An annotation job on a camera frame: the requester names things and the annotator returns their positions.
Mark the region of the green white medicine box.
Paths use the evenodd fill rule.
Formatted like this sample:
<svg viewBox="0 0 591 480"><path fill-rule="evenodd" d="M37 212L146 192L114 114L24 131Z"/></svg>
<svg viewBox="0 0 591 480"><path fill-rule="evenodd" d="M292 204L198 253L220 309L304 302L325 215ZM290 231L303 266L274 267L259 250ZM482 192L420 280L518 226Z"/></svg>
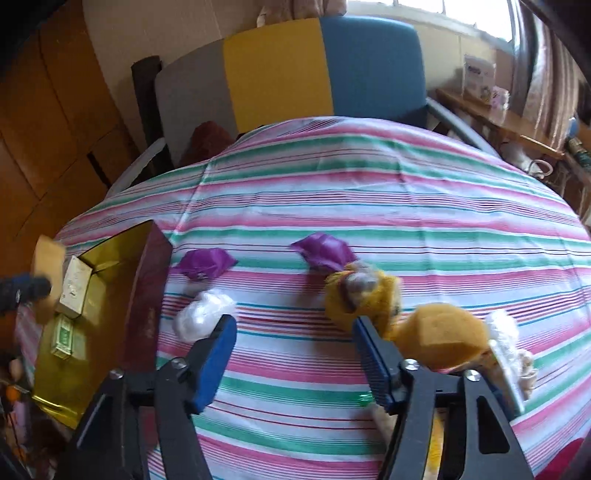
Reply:
<svg viewBox="0 0 591 480"><path fill-rule="evenodd" d="M67 359L72 355L73 323L63 314L55 317L51 353L59 359Z"/></svg>

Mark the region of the pink curtain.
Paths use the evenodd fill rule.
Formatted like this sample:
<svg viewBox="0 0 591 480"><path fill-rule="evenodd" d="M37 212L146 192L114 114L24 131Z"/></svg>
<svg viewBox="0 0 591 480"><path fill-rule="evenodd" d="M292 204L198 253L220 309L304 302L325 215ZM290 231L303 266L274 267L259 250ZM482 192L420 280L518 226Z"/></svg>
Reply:
<svg viewBox="0 0 591 480"><path fill-rule="evenodd" d="M562 149L579 99L579 68L563 42L533 16L537 46L523 117Z"/></svg>

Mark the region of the white paper box with print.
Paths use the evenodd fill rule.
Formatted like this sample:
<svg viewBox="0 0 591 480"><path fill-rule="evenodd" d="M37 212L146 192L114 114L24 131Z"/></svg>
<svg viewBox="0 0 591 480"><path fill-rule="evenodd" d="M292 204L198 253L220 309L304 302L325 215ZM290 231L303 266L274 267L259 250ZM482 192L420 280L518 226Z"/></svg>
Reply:
<svg viewBox="0 0 591 480"><path fill-rule="evenodd" d="M86 291L92 268L76 256L72 256L68 262L62 292L56 304L56 311L70 319L75 319L82 314Z"/></svg>

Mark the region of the large yellow sponge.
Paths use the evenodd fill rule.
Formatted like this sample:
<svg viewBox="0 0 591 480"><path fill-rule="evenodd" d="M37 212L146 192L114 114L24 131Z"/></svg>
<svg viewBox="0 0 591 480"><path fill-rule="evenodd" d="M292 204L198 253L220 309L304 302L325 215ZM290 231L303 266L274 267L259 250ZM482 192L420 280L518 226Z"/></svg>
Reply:
<svg viewBox="0 0 591 480"><path fill-rule="evenodd" d="M461 366L489 348L485 323L467 310L445 303L417 307L409 317L390 326L384 338L393 342L404 358L415 359L431 370Z"/></svg>

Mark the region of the wooden side table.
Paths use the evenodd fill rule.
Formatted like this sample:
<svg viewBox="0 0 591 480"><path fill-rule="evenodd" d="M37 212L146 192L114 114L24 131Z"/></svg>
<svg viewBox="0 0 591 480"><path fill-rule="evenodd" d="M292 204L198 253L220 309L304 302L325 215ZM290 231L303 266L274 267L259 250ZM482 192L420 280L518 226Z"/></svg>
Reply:
<svg viewBox="0 0 591 480"><path fill-rule="evenodd" d="M516 113L485 106L443 88L436 90L436 98L450 110L468 114L480 125L487 127L492 135L490 143L497 150L506 142L520 145L527 153L533 153L535 158L562 162L584 186L590 187L590 173L563 147L552 147L551 141L540 128Z"/></svg>

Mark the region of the white crumpled plastic bag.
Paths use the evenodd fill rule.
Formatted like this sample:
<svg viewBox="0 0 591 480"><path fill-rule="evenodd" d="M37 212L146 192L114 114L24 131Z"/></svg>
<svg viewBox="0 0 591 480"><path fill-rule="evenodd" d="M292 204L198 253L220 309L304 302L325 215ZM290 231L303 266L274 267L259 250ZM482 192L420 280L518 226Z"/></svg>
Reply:
<svg viewBox="0 0 591 480"><path fill-rule="evenodd" d="M235 315L236 302L219 289L201 291L173 320L176 336L185 343L211 335L223 315Z"/></svg>

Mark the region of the white product box on table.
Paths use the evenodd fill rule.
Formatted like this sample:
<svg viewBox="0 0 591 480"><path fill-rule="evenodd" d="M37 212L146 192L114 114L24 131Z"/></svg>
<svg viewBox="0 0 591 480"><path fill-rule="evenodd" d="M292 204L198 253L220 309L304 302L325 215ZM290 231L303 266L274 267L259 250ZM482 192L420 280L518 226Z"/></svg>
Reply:
<svg viewBox="0 0 591 480"><path fill-rule="evenodd" d="M472 55L465 55L463 95L490 106L495 87L495 75L495 63Z"/></svg>

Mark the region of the blue Tempo tissue pack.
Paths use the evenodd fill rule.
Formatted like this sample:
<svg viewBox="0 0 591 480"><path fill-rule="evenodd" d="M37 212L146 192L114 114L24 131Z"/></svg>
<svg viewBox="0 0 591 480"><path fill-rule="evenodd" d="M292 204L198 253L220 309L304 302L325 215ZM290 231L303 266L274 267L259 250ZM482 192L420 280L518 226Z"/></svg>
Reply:
<svg viewBox="0 0 591 480"><path fill-rule="evenodd" d="M513 400L507 396L501 389L495 386L493 383L488 383L494 397L497 399L507 419L512 421L518 417L518 410L514 406Z"/></svg>

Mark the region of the gold maroon gift box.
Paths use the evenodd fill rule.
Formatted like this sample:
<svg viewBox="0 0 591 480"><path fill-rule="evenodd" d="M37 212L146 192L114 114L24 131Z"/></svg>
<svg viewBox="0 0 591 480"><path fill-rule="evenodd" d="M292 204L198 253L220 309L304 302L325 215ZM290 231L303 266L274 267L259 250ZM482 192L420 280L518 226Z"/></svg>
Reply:
<svg viewBox="0 0 591 480"><path fill-rule="evenodd" d="M33 400L74 429L110 370L155 367L159 319L172 245L146 221L81 254L92 268L81 315L72 320L72 353L53 353L57 320L44 327L33 381Z"/></svg>

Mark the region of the purple candy wrapper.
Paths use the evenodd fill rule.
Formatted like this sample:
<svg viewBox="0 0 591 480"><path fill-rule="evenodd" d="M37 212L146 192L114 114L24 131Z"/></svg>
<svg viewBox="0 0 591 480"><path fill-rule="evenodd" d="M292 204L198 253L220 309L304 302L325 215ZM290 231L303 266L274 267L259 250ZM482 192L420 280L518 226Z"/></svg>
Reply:
<svg viewBox="0 0 591 480"><path fill-rule="evenodd" d="M322 232L291 243L290 249L300 254L311 269L325 272L342 271L358 260L348 243Z"/></svg>
<svg viewBox="0 0 591 480"><path fill-rule="evenodd" d="M224 249L195 249L185 253L171 271L194 282L213 281L236 264L238 260Z"/></svg>

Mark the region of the small yellow sponge piece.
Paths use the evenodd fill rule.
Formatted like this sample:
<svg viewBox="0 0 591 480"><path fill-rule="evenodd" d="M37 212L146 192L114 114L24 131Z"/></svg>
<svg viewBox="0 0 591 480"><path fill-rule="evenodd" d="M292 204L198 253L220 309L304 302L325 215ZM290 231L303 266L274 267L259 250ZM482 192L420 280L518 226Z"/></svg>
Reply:
<svg viewBox="0 0 591 480"><path fill-rule="evenodd" d="M59 242L41 235L36 243L31 273L34 277L43 277L51 285L49 294L33 302L35 321L39 325L46 325L54 315L56 305L62 294L63 265L66 248Z"/></svg>

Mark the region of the striped pink green bedsheet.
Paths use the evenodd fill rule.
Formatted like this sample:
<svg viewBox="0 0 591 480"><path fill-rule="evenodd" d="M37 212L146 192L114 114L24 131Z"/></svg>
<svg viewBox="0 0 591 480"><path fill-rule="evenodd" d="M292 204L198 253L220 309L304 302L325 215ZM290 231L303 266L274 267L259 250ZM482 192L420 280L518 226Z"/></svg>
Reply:
<svg viewBox="0 0 591 480"><path fill-rule="evenodd" d="M246 133L223 153L103 200L58 240L80 255L153 221L173 262L221 248L216 286L238 341L193 420L216 479L374 479L386 447L351 338L294 242L346 241L398 276L405 313L503 310L538 372L512 427L534 474L590 430L590 237L555 192L503 160L385 120L317 117Z"/></svg>

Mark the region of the grey yellow blue chair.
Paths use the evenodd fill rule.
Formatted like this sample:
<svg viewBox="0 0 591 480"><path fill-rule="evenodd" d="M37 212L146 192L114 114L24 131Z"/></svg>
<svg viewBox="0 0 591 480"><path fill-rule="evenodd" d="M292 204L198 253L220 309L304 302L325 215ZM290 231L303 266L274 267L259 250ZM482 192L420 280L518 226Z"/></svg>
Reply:
<svg viewBox="0 0 591 480"><path fill-rule="evenodd" d="M211 121L232 136L290 119L346 116L424 128L428 117L466 144L495 149L427 94L415 28L369 17L287 21L238 33L165 66L149 56L132 66L148 147L108 193L127 189L162 150L172 166L193 130Z"/></svg>

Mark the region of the yellow rolled sock bundle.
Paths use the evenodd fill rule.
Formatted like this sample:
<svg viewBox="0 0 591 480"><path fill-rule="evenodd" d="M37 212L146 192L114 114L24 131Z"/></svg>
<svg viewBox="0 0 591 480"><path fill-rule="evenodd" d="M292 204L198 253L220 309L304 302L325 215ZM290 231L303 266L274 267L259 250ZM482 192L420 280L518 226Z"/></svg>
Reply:
<svg viewBox="0 0 591 480"><path fill-rule="evenodd" d="M346 333L359 317L387 335L402 313L402 280L356 261L325 278L325 316Z"/></svg>

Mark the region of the dark red cushion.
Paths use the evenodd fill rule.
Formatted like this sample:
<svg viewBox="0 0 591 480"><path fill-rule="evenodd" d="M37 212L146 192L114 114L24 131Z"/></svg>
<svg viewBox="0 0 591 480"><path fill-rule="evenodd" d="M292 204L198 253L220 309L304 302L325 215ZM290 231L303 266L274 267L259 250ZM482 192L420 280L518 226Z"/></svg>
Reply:
<svg viewBox="0 0 591 480"><path fill-rule="evenodd" d="M221 154L235 142L228 131L214 121L201 123L193 130L188 147L180 160L180 166L202 162Z"/></svg>

